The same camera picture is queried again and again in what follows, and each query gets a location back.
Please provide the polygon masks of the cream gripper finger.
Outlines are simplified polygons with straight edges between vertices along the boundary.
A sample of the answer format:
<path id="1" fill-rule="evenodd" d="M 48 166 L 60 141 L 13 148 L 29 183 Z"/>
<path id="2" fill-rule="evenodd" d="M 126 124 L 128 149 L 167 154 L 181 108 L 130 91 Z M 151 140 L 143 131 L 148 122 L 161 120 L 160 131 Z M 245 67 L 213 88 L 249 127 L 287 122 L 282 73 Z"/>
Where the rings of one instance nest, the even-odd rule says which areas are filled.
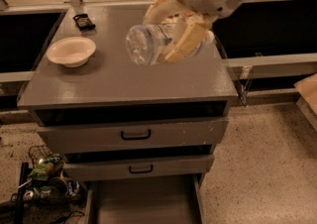
<path id="1" fill-rule="evenodd" d="M 171 42 L 161 52 L 163 62 L 177 62 L 190 54 L 206 38 L 212 23 L 204 16 L 180 16 Z"/>
<path id="2" fill-rule="evenodd" d="M 182 0 L 154 0 L 144 16 L 143 24 L 160 24 L 166 18 L 184 11 Z"/>

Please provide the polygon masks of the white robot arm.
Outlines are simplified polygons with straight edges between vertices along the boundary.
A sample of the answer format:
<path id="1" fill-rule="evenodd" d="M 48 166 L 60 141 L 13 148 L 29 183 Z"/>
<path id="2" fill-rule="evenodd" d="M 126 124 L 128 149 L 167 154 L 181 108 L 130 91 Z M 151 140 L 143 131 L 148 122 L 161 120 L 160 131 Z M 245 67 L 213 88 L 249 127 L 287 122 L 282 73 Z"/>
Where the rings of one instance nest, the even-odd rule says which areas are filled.
<path id="1" fill-rule="evenodd" d="M 156 25 L 178 17 L 169 45 L 158 59 L 176 62 L 190 54 L 205 39 L 213 23 L 230 16 L 246 0 L 155 0 L 144 16 L 144 23 Z"/>

